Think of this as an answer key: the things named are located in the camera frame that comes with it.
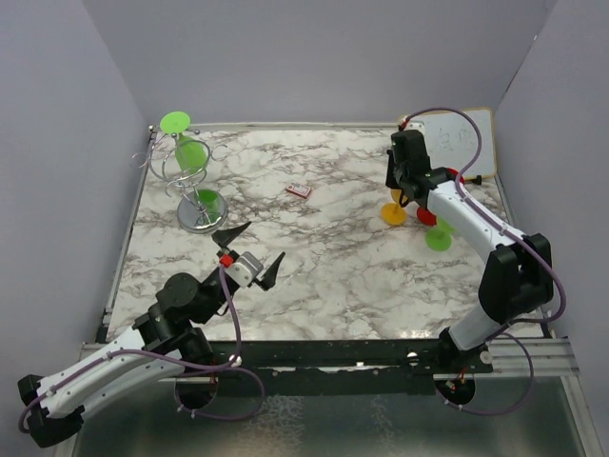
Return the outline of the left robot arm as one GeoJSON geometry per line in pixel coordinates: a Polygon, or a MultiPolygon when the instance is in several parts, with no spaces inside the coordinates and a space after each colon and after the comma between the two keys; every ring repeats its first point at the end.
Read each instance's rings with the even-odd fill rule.
{"type": "Polygon", "coordinates": [[[85,414],[103,402],[166,377],[243,373],[260,384],[260,377],[240,364],[240,332],[235,334],[235,349],[225,362],[216,364],[200,328],[220,308],[229,310],[234,323],[239,321],[233,303],[237,290],[256,285],[268,291],[276,284],[282,256],[264,267],[250,252],[230,249],[246,228],[214,232],[212,240],[219,247],[216,269],[204,280],[186,272],[172,275],[147,312],[110,343],[51,376],[20,379],[18,390],[25,408],[18,419],[19,431],[41,448],[55,446],[75,435],[85,414]]]}

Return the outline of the red wine glass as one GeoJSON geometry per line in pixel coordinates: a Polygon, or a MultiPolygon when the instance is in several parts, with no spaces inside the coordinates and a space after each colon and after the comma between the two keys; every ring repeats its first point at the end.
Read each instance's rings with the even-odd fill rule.
{"type": "MultiPolygon", "coordinates": [[[[452,168],[448,168],[448,173],[452,178],[455,178],[458,175],[458,172],[452,168]]],[[[416,215],[419,221],[426,226],[434,227],[437,225],[436,215],[424,207],[418,207],[416,215]]]]}

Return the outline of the green wine glass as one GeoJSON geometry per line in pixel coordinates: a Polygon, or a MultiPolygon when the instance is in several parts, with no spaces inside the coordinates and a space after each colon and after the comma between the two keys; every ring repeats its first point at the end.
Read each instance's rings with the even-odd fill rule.
{"type": "Polygon", "coordinates": [[[434,251],[447,251],[452,245],[452,234],[455,230],[442,218],[438,217],[436,225],[425,234],[425,243],[434,251]]]}
{"type": "Polygon", "coordinates": [[[190,117],[183,111],[172,111],[160,121],[160,129],[174,139],[174,156],[182,172],[192,174],[206,166],[207,153],[202,143],[186,135],[190,117]]]}

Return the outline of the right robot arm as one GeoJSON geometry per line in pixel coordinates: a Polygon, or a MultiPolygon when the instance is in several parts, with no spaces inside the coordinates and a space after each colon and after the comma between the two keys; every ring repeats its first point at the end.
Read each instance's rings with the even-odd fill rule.
{"type": "Polygon", "coordinates": [[[458,372],[472,350],[553,298],[551,246],[539,233],[506,225],[467,192],[454,170],[432,168],[421,132],[393,133],[387,154],[385,184],[447,223],[484,261],[478,303],[439,337],[439,365],[458,372]]]}

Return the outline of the orange wine glass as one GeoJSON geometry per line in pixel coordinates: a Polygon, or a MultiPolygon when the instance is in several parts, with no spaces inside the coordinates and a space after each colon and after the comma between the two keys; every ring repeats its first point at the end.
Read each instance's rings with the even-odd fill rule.
{"type": "Polygon", "coordinates": [[[389,226],[400,226],[407,218],[405,207],[408,204],[408,198],[400,189],[392,189],[390,194],[392,201],[383,205],[381,217],[389,226]]]}

